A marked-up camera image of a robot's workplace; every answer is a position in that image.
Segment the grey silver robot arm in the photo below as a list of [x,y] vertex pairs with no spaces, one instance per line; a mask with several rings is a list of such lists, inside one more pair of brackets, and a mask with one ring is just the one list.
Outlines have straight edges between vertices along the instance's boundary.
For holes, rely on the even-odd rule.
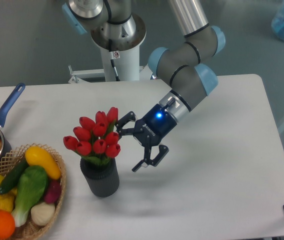
[[[185,41],[175,50],[155,49],[147,67],[152,76],[170,86],[170,92],[143,118],[130,112],[116,127],[121,136],[131,135],[144,147],[144,157],[134,172],[159,164],[168,152],[161,140],[218,85],[217,76],[204,61],[224,48],[224,33],[208,23],[199,1],[171,0],[169,5]],[[90,33],[99,47],[107,82],[139,79],[146,26],[132,12],[129,0],[68,0],[62,11],[79,34]]]

